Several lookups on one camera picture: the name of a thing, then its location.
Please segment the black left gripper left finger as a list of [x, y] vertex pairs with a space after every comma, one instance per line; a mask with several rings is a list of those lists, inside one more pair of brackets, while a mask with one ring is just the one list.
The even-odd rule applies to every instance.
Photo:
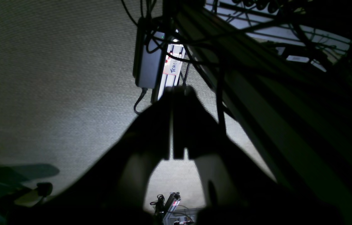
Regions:
[[143, 209], [151, 173], [169, 157], [173, 88], [143, 111], [120, 140], [54, 199], [10, 213], [9, 225], [155, 225]]

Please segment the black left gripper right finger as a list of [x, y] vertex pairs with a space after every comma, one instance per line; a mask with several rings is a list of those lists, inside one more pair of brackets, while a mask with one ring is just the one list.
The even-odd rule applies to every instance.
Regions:
[[207, 206], [196, 225], [343, 225], [338, 209], [269, 178], [230, 140], [192, 87], [174, 94], [175, 149], [187, 148]]

